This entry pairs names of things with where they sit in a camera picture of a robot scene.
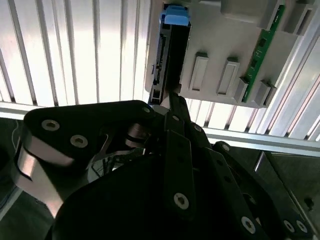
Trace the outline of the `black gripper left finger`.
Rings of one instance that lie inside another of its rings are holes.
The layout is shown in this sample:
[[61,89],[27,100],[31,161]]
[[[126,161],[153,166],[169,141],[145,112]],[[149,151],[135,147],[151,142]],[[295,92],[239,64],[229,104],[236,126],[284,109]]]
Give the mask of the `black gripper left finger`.
[[88,184],[92,163],[144,148],[160,160],[160,204],[180,218],[192,218],[190,114],[177,93],[165,102],[168,107],[128,100],[28,112],[14,159],[14,183],[56,216],[67,198]]

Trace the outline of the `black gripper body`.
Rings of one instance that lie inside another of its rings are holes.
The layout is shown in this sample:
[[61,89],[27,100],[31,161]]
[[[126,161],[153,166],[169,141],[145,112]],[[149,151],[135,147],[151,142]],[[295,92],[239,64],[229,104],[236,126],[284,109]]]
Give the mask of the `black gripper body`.
[[198,158],[196,214],[181,219],[164,206],[163,164],[140,157],[79,189],[62,205],[53,240],[238,240],[240,225],[227,210],[215,162]]

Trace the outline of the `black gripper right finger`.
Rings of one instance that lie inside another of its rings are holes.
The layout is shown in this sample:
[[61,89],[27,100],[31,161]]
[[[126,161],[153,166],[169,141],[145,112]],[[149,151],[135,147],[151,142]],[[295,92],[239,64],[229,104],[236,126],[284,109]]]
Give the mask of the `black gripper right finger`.
[[178,99],[178,192],[190,215],[187,235],[208,240],[311,240],[290,203],[239,162],[225,142],[211,145]]

